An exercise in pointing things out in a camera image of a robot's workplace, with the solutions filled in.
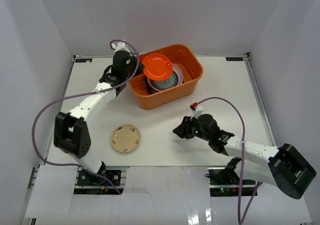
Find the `blue floral patterned plate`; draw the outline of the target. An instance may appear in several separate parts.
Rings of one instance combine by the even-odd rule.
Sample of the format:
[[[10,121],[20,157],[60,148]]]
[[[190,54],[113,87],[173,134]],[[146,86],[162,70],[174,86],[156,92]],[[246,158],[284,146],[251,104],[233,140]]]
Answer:
[[[158,90],[163,91],[172,87],[175,87],[178,84],[178,75],[173,71],[171,76],[166,80],[156,81],[151,80],[151,84]]]

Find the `small orange round plate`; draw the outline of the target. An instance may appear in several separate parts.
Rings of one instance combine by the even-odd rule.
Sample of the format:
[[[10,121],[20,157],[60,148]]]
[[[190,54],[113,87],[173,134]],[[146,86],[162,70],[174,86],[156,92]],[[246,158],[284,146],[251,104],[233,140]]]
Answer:
[[[172,62],[163,54],[151,53],[142,60],[144,65],[143,73],[147,78],[154,81],[164,81],[173,72]]]

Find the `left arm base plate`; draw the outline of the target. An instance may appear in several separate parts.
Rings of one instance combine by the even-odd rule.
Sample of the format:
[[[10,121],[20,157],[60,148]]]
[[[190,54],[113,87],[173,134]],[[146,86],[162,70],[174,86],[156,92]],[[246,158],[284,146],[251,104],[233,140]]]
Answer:
[[[124,190],[121,170],[106,170],[102,172],[106,178],[93,176],[79,169],[74,185],[75,195],[121,195]]]

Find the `black floral square plate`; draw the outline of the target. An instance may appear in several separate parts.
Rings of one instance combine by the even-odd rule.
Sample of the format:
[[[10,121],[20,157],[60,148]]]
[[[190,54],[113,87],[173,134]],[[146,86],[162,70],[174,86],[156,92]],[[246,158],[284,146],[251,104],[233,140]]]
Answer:
[[[146,90],[147,90],[147,92],[148,92],[149,95],[155,94],[155,93],[157,92],[156,90],[154,90],[154,89],[150,86],[150,84],[149,84],[149,82],[148,82],[148,78],[147,78],[146,76],[144,77],[144,82],[145,82]]]

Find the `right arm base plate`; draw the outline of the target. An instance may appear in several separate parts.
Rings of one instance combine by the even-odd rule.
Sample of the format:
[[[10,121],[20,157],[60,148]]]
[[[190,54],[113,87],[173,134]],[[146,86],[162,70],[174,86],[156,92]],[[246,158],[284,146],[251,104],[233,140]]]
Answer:
[[[237,197],[240,188],[240,176],[235,169],[241,167],[241,158],[235,157],[222,168],[209,168],[205,175],[209,179],[210,197]]]

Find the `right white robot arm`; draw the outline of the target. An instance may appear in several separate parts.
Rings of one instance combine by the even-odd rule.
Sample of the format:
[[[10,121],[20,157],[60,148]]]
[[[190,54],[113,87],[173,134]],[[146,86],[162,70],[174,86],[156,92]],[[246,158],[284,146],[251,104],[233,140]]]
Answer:
[[[285,143],[278,147],[242,142],[233,133],[220,129],[210,114],[202,114],[197,118],[184,116],[181,124],[172,132],[181,139],[197,137],[207,141],[214,152],[236,158],[225,168],[226,180],[233,185],[245,177],[274,185],[285,195],[298,200],[317,175],[293,145]],[[255,165],[243,172],[236,167],[241,157]]]

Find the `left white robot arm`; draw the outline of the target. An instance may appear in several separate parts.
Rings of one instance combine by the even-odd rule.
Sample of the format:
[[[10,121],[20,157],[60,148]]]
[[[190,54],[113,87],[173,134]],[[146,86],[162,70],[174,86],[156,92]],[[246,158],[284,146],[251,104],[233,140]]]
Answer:
[[[125,81],[136,75],[139,65],[130,51],[116,51],[112,64],[104,70],[93,94],[67,113],[59,112],[55,117],[54,146],[86,169],[88,178],[96,185],[105,181],[106,165],[90,151],[92,141],[89,124],[121,93],[126,87]]]

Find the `beige floral round plate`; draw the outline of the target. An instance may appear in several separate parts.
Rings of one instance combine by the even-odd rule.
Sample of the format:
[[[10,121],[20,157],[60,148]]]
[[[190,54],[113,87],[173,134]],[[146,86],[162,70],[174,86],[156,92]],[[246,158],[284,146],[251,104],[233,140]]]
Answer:
[[[110,142],[117,152],[130,153],[139,147],[141,133],[134,125],[123,124],[113,131]]]

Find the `pink round plate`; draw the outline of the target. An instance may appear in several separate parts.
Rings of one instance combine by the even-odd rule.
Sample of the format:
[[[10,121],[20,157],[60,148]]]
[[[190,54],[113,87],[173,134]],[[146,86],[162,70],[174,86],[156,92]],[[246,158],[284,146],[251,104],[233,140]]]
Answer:
[[[178,84],[177,84],[176,86],[181,85],[181,84],[184,82],[183,72],[182,72],[182,70],[181,70],[175,63],[172,64],[172,67],[173,67],[172,72],[175,72],[175,73],[177,74],[177,76],[178,76]],[[150,84],[150,86],[151,86],[154,90],[156,90],[157,92],[161,92],[161,91],[162,91],[162,90],[156,89],[156,88],[151,84],[151,80],[152,80],[152,79],[149,79],[149,78],[147,78],[147,79],[148,79],[148,83]]]

